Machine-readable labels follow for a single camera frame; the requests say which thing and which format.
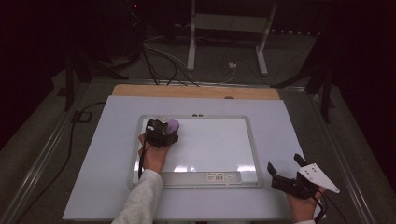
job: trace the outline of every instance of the table top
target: table top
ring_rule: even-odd
[[[171,89],[175,90],[176,97],[163,97],[169,96]],[[216,99],[197,98],[210,95],[211,91],[216,93],[212,95]],[[150,97],[142,96],[144,92]],[[242,99],[248,95],[256,98]],[[224,96],[236,99],[220,99]],[[141,115],[159,109],[166,115],[200,112],[213,116],[247,116],[264,184],[259,188],[240,189],[163,189],[157,220],[290,218],[285,195],[271,188],[266,164],[270,161],[282,175],[295,176],[299,166],[293,155],[303,155],[303,152],[283,101],[278,100],[278,96],[275,100],[263,100],[276,96],[275,90],[266,89],[117,86],[107,100],[64,219],[108,220],[119,213],[130,192],[127,181],[133,155],[131,136],[136,136]]]

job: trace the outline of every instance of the dark background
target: dark background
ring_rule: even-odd
[[[259,7],[235,10],[238,1],[197,1],[197,10],[260,14]],[[219,7],[230,4],[232,7]],[[129,53],[120,36],[131,35],[122,19],[122,0],[2,1],[0,3],[0,147],[21,127],[52,90],[51,78],[64,69],[64,55],[77,47],[101,61]],[[144,22],[168,37],[174,24],[188,24],[189,1],[139,3]],[[339,86],[389,183],[396,189],[395,87],[396,11],[386,1],[282,1],[272,29],[321,35],[308,63],[332,59]]]

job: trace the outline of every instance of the barcode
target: barcode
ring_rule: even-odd
[[[207,173],[208,181],[224,181],[224,173]]]

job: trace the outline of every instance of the person's right hand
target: person's right hand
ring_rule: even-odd
[[[318,191],[321,193],[317,192],[315,197],[319,200],[325,189],[319,187]],[[294,223],[314,219],[315,208],[317,207],[317,203],[314,199],[310,198],[303,200],[295,198],[289,194],[287,194],[287,198],[290,207],[291,219]]]
[[[138,138],[143,146],[145,141],[145,135],[140,134]],[[143,168],[160,173],[163,170],[163,167],[165,166],[166,155],[168,154],[170,148],[171,146],[157,148],[155,146],[152,146],[150,143],[146,142],[146,148],[145,148],[146,153],[143,162]],[[138,151],[139,156],[142,156],[142,152],[143,152],[142,150],[143,148],[139,149]]]

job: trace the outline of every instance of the purple eraser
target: purple eraser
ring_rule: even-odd
[[[166,133],[171,134],[171,133],[177,132],[177,130],[178,130],[178,121],[175,119],[169,120]]]

